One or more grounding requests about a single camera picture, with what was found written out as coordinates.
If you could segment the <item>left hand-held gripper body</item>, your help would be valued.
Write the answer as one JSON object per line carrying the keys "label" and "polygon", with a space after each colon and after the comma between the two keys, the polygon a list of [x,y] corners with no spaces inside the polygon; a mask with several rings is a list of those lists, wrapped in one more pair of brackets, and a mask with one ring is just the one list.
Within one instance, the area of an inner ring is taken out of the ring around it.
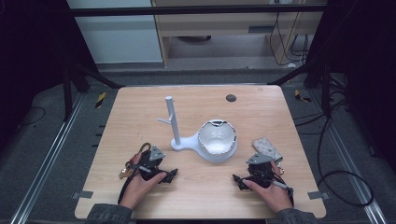
{"label": "left hand-held gripper body", "polygon": [[137,165],[135,175],[141,175],[144,180],[150,180],[155,175],[162,172],[159,165],[163,161],[165,155],[157,147],[146,150]]}

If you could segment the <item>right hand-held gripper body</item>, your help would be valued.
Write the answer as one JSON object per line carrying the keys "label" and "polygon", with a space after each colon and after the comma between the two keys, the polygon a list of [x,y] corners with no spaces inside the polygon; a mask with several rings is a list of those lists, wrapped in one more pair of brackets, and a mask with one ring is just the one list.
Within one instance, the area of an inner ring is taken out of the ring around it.
{"label": "right hand-held gripper body", "polygon": [[259,186],[267,189],[274,179],[274,172],[271,164],[273,158],[261,153],[255,153],[247,159],[247,180],[253,181]]}

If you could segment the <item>keychain with brass carabiner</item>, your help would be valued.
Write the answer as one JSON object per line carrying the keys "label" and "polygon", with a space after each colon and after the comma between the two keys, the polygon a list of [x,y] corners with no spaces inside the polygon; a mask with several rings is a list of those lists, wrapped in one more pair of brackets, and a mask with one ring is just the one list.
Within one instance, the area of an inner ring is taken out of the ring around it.
{"label": "keychain with brass carabiner", "polygon": [[151,143],[144,143],[138,152],[134,154],[131,159],[125,162],[124,168],[119,173],[119,179],[132,177],[137,170],[137,165],[140,162],[142,154],[149,149],[151,149]]}

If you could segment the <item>quilted beige key pouch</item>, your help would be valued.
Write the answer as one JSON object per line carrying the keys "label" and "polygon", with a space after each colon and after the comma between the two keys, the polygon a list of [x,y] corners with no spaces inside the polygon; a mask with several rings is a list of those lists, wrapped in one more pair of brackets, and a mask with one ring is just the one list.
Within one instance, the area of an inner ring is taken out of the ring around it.
{"label": "quilted beige key pouch", "polygon": [[283,160],[283,156],[266,137],[254,140],[252,145],[257,152],[271,157],[275,162],[281,162]]}

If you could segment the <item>white stand with hook pole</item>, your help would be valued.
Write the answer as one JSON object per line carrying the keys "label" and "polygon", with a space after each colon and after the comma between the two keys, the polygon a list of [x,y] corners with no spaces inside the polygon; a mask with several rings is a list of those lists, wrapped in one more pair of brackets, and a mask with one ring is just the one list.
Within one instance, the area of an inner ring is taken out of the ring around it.
{"label": "white stand with hook pole", "polygon": [[198,132],[205,123],[197,130],[197,132],[194,135],[188,137],[181,136],[178,129],[177,113],[174,108],[173,97],[166,96],[165,102],[168,111],[168,118],[158,119],[158,121],[169,124],[171,126],[174,138],[171,140],[170,145],[174,151],[191,150],[194,151],[196,154],[198,154],[205,161],[210,161],[210,162],[227,161],[236,152],[237,143],[235,149],[229,154],[216,156],[216,155],[209,155],[207,152],[204,152],[198,140]]}

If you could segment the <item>white mug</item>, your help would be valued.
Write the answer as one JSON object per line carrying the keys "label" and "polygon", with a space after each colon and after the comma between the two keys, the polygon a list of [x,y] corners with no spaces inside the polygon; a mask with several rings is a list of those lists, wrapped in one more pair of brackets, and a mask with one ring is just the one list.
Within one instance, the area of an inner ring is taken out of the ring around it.
{"label": "white mug", "polygon": [[198,140],[204,152],[209,155],[229,154],[236,147],[236,130],[226,120],[212,119],[201,127],[198,132]]}

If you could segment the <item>person's left hand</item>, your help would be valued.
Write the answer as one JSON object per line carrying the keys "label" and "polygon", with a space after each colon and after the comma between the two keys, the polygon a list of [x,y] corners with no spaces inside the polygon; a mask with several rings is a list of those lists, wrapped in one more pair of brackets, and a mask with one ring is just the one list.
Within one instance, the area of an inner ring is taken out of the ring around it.
{"label": "person's left hand", "polygon": [[166,173],[159,173],[150,180],[144,180],[141,174],[135,175],[126,187],[120,200],[120,205],[134,210],[144,197],[165,177]]}

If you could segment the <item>person's right hand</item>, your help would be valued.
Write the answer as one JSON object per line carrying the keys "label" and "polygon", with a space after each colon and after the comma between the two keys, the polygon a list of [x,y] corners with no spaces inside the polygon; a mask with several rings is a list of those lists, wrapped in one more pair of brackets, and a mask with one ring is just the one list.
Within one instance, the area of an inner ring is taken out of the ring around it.
{"label": "person's right hand", "polygon": [[243,183],[258,194],[275,214],[293,207],[287,191],[277,185],[271,184],[268,188],[262,188],[251,180],[244,180]]}

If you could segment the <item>yellow black striped tape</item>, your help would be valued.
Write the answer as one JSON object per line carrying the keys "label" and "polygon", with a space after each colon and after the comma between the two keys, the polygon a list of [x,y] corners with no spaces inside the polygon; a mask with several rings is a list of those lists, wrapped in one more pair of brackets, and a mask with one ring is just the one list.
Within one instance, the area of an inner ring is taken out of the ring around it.
{"label": "yellow black striped tape", "polygon": [[103,103],[103,101],[105,100],[105,98],[106,98],[106,92],[103,91],[103,92],[101,92],[99,94],[98,99],[97,99],[94,107],[95,108],[100,108],[102,103]]}
{"label": "yellow black striped tape", "polygon": [[295,99],[303,101],[303,102],[308,102],[308,103],[312,102],[311,98],[303,97],[298,90],[294,90],[294,97],[295,97]]}

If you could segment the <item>white cabinet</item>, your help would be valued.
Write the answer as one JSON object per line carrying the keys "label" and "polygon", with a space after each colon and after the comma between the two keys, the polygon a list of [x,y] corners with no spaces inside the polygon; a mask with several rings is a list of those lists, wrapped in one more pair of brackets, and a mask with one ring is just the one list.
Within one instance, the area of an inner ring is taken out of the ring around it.
{"label": "white cabinet", "polygon": [[[66,0],[71,9],[151,7],[150,0]],[[77,17],[78,27],[97,64],[161,63],[154,17]]]}

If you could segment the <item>light wooden desk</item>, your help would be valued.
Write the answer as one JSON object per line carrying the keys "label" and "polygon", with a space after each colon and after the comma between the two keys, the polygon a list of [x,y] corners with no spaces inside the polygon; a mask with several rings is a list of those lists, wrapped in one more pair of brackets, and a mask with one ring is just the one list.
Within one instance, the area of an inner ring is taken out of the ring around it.
{"label": "light wooden desk", "polygon": [[[220,5],[325,4],[327,0],[150,0],[155,7]],[[277,63],[291,59],[291,45],[297,35],[313,35],[322,13],[272,12],[157,15],[163,57],[169,52],[169,39],[176,36],[266,35]]]}

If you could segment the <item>dark curtain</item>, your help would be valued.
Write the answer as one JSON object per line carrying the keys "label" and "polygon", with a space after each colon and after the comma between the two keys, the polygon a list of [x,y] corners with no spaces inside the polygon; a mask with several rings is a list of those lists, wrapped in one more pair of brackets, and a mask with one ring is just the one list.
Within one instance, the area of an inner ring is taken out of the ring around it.
{"label": "dark curtain", "polygon": [[328,65],[346,76],[355,118],[396,173],[396,0],[327,0],[310,58],[331,34]]}
{"label": "dark curtain", "polygon": [[55,38],[74,63],[97,70],[76,20],[47,13],[68,8],[66,0],[0,0],[0,151],[33,98],[63,82],[63,54]]}

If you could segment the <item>black horizontal bar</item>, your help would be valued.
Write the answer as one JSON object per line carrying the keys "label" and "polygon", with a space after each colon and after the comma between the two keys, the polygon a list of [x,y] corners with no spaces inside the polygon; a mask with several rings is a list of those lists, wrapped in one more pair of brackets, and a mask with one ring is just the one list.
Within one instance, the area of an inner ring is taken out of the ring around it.
{"label": "black horizontal bar", "polygon": [[326,4],[291,5],[220,5],[186,7],[116,7],[116,8],[73,8],[65,11],[74,17],[95,16],[146,16],[187,14],[229,14],[229,13],[272,13],[272,12],[317,12],[324,11]]}

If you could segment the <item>grey table bracket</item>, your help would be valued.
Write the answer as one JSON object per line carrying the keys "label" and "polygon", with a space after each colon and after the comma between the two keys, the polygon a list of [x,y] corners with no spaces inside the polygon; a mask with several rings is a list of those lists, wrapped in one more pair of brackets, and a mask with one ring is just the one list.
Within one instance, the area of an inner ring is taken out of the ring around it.
{"label": "grey table bracket", "polygon": [[78,200],[80,198],[85,198],[85,199],[90,199],[93,195],[92,191],[86,191],[86,190],[82,190],[82,191],[74,191],[72,193],[71,198],[74,200]]}
{"label": "grey table bracket", "polygon": [[308,192],[307,195],[310,200],[315,200],[315,199],[328,200],[330,198],[328,192],[321,192],[321,191],[311,191]]}

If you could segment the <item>metal floor rail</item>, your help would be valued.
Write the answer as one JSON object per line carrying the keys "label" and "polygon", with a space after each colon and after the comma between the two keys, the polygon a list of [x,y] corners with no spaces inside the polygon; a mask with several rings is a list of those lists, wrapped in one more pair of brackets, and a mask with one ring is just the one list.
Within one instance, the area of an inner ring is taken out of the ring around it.
{"label": "metal floor rail", "polygon": [[329,119],[327,116],[324,116],[322,120],[325,123],[323,132],[330,136],[332,145],[340,162],[343,165],[344,170],[353,174],[353,176],[349,178],[349,181],[351,182],[351,185],[355,193],[357,194],[360,203],[366,203],[363,209],[370,222],[372,224],[389,224],[380,206],[375,200],[374,194],[370,192],[369,185],[364,184],[362,180],[358,179],[358,176],[362,176],[361,171],[358,168],[356,162],[353,161],[351,155],[347,151],[347,147],[344,144],[340,133],[331,123],[331,119]]}
{"label": "metal floor rail", "polygon": [[69,135],[73,124],[78,116],[81,109],[81,105],[84,101],[85,94],[78,93],[75,102],[72,104],[72,111],[69,117],[62,123],[62,126],[57,132],[55,139],[53,140],[49,151],[41,163],[35,178],[27,190],[23,200],[14,212],[9,224],[25,224],[27,218],[29,217],[33,207],[35,206],[36,200],[41,193],[44,185],[48,179],[53,165],[55,164],[59,153],[61,152],[64,142]]}

